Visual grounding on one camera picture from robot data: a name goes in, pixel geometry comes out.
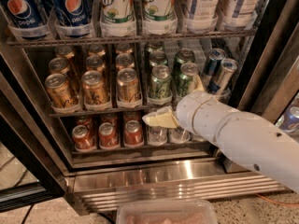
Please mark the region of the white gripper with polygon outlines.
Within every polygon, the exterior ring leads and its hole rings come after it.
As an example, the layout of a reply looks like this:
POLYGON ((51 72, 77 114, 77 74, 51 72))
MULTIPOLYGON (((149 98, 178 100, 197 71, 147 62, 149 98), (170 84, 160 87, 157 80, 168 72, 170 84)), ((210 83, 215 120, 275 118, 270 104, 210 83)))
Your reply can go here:
POLYGON ((150 112, 142 120, 150 127, 175 129, 178 124, 184 130, 204 137, 215 145, 215 134, 219 122, 228 114, 237 112, 209 93, 204 92, 205 87, 199 75, 193 79, 195 92, 183 97, 177 105, 176 115, 171 106, 150 112))

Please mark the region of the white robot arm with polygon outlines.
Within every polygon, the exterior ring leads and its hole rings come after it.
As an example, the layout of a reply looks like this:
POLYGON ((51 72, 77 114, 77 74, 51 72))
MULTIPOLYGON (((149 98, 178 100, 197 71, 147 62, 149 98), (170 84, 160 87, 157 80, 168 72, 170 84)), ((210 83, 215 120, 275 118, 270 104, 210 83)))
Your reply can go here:
POLYGON ((298 142, 256 114, 193 91, 176 108, 163 107, 142 119, 150 127, 180 127, 200 135, 234 163, 299 192, 298 142))

